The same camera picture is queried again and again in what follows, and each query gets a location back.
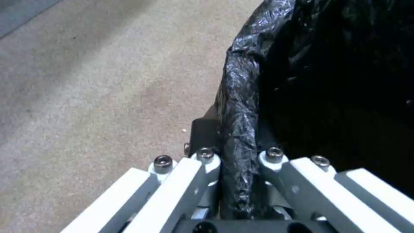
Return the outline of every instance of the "bolt head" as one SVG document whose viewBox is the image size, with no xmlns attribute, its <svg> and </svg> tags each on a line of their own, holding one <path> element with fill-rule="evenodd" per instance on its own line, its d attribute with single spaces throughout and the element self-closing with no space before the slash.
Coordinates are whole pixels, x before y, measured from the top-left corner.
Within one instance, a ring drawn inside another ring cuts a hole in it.
<svg viewBox="0 0 414 233">
<path fill-rule="evenodd" d="M 315 163 L 318 167 L 322 169 L 327 169 L 331 165 L 329 159 L 321 155 L 314 155 L 310 159 L 312 160 L 313 163 Z"/>
<path fill-rule="evenodd" d="M 203 163 L 210 163 L 213 159 L 214 152 L 211 148 L 202 147 L 197 150 L 197 160 Z"/>
<path fill-rule="evenodd" d="M 168 155 L 160 155 L 154 160 L 154 170 L 156 173 L 165 174 L 171 171 L 173 159 Z"/>
<path fill-rule="evenodd" d="M 189 156 L 190 154 L 190 144 L 188 142 L 184 143 L 184 155 Z"/>
<path fill-rule="evenodd" d="M 266 151 L 266 160 L 271 163 L 279 163 L 283 159 L 283 151 L 277 147 L 270 147 Z"/>
</svg>

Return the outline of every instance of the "black plastic bag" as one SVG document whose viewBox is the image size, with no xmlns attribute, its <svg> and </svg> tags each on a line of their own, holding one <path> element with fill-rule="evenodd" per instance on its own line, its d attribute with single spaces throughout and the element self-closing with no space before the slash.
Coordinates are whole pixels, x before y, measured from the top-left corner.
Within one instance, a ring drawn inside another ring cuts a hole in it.
<svg viewBox="0 0 414 233">
<path fill-rule="evenodd" d="M 223 219 L 267 217 L 263 121 L 290 158 L 321 153 L 412 194 L 394 173 L 414 162 L 413 10 L 409 0 L 265 0 L 254 11 L 227 51 L 216 97 Z"/>
</svg>

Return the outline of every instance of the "gray carpet floor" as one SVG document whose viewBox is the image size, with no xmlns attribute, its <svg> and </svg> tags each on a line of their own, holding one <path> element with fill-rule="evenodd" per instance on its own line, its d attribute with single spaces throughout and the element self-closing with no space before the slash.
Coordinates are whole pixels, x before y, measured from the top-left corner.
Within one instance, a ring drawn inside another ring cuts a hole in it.
<svg viewBox="0 0 414 233">
<path fill-rule="evenodd" d="M 130 167 L 179 160 L 259 3 L 64 0 L 3 37 L 0 232 L 60 231 Z"/>
</svg>

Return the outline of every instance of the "black metal plate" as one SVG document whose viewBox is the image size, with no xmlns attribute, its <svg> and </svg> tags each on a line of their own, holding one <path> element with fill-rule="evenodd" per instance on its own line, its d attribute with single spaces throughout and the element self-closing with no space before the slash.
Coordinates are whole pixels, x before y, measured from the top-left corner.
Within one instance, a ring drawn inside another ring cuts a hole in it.
<svg viewBox="0 0 414 233">
<path fill-rule="evenodd" d="M 174 233 L 333 233 L 327 221 L 183 220 Z"/>
</svg>

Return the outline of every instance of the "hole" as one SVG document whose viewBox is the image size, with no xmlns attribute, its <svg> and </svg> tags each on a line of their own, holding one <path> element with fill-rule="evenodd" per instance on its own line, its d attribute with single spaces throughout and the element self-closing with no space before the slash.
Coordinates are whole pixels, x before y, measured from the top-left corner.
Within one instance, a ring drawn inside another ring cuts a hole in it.
<svg viewBox="0 0 414 233">
<path fill-rule="evenodd" d="M 297 222 L 289 224 L 289 226 L 287 227 L 287 232 L 288 233 L 312 233 L 312 231 L 309 230 L 309 228 L 307 228 L 305 225 L 301 223 L 297 223 Z"/>
<path fill-rule="evenodd" d="M 193 233 L 218 233 L 218 231 L 214 224 L 210 222 L 201 222 L 194 227 Z"/>
</svg>

